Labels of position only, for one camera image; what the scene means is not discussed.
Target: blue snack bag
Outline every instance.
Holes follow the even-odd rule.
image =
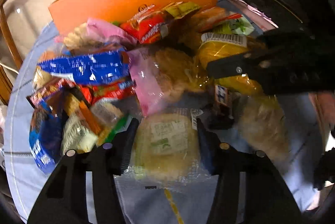
[[[123,48],[74,57],[57,57],[38,64],[52,76],[77,84],[110,84],[129,75],[129,57]]]
[[[64,92],[60,91],[34,110],[29,145],[40,170],[51,173],[60,160],[63,126],[67,115],[63,111]]]

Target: white cable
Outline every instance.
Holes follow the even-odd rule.
[[[5,67],[5,68],[7,68],[7,69],[10,70],[10,71],[15,72],[16,74],[19,74],[19,72],[17,72],[14,68],[11,68],[11,67],[9,67],[9,66],[6,66],[6,65],[4,65],[4,64],[1,63],[1,62],[0,62],[0,65],[3,66],[3,67]]]

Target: clear plastic bag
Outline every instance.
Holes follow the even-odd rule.
[[[177,102],[184,91],[203,92],[207,76],[182,51],[148,48],[128,52],[130,75],[144,116]]]
[[[264,151],[271,160],[285,160],[289,140],[284,125],[284,112],[275,97],[247,97],[238,130],[255,149]]]
[[[166,109],[140,123],[126,177],[163,188],[178,187],[206,174],[200,167],[197,112]]]

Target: blue tablecloth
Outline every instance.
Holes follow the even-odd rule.
[[[225,0],[219,0],[219,5],[237,11]],[[257,26],[255,28],[257,33],[261,33]],[[26,96],[33,93],[32,77],[37,59],[57,35],[58,31],[53,22],[44,28],[24,60],[8,105],[4,132],[6,172],[16,208],[25,222],[48,178],[38,169],[30,153],[28,136],[33,108]],[[299,208],[305,210],[315,193],[312,185],[313,170],[323,151],[317,117],[307,94],[281,96],[279,102],[285,112],[291,144],[290,165],[282,173]],[[238,150],[250,150],[234,130],[229,133],[220,131],[218,135],[222,141],[230,143]],[[173,193],[173,200],[184,223],[206,223],[216,182],[217,177],[212,177],[196,186],[186,187],[183,193]],[[96,223],[89,173],[86,184],[89,220]],[[122,177],[116,180],[116,184],[128,223],[177,223],[163,190],[125,187]]]

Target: pink plastic bag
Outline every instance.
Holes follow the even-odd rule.
[[[148,49],[135,49],[127,54],[130,59],[130,76],[134,82],[143,116],[165,109],[167,102],[155,77],[159,74],[159,69],[155,67],[154,61],[148,55]]]
[[[88,19],[87,35],[89,38],[103,43],[137,44],[137,39],[126,33],[123,29],[101,19]]]

